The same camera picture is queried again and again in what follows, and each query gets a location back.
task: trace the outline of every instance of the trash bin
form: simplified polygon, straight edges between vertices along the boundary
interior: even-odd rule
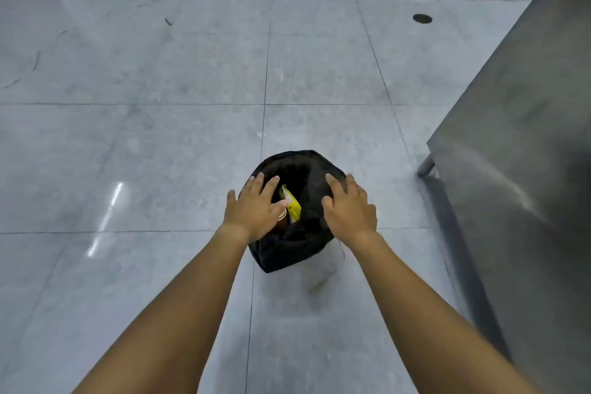
[[[249,245],[252,256],[265,273],[293,265],[320,252],[334,236],[324,220],[321,200],[332,196],[325,175],[331,174],[345,185],[345,174],[329,160],[312,150],[286,151],[265,159],[252,173],[273,176],[280,181],[272,202],[281,200],[283,185],[301,206],[300,217],[285,226],[276,226],[261,240]]]

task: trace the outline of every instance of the person's left arm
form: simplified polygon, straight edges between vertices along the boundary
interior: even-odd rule
[[[250,178],[210,242],[129,325],[85,376],[76,394],[195,394],[248,243],[275,226],[279,177]]]

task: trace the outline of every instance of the metal leg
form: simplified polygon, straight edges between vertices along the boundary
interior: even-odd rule
[[[431,170],[433,170],[434,166],[435,166],[435,161],[433,160],[432,154],[429,153],[429,155],[425,158],[423,163],[418,166],[417,176],[419,178],[424,178],[429,173],[431,173]]]

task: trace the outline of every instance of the floor drain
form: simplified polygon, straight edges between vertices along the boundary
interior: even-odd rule
[[[419,24],[431,24],[433,18],[427,14],[415,14],[412,17]]]

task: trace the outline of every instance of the bare skin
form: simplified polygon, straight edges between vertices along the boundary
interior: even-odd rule
[[[218,333],[238,265],[251,241],[284,211],[271,204],[279,178],[251,178],[205,248],[129,325],[75,393],[195,394]],[[327,175],[322,200],[331,232],[358,259],[392,340],[417,390],[431,393],[534,394],[472,326],[420,279],[376,232],[375,206],[347,175],[347,190]]]

